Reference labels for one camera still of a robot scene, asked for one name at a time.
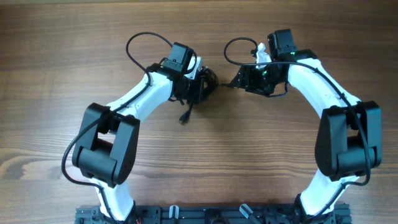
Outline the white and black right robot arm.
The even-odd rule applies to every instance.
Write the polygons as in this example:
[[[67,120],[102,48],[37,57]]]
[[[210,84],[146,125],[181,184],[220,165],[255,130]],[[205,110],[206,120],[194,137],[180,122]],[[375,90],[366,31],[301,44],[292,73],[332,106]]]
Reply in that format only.
[[[311,50],[254,51],[255,63],[242,63],[232,88],[274,97],[282,83],[298,89],[320,118],[315,143],[317,172],[298,194],[295,217],[317,222],[334,214],[335,203],[349,186],[363,187],[382,161],[381,109],[348,93],[322,67]]]

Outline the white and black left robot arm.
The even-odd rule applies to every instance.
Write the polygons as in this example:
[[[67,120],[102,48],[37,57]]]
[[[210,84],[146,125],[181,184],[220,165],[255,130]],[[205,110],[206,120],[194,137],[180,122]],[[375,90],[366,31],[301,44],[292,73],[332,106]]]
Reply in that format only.
[[[65,151],[100,200],[97,207],[77,210],[76,223],[140,223],[127,177],[136,160],[141,122],[166,101],[193,106],[218,86],[215,73],[196,62],[173,68],[154,63],[145,73],[120,99],[106,106],[89,105],[78,135]]]

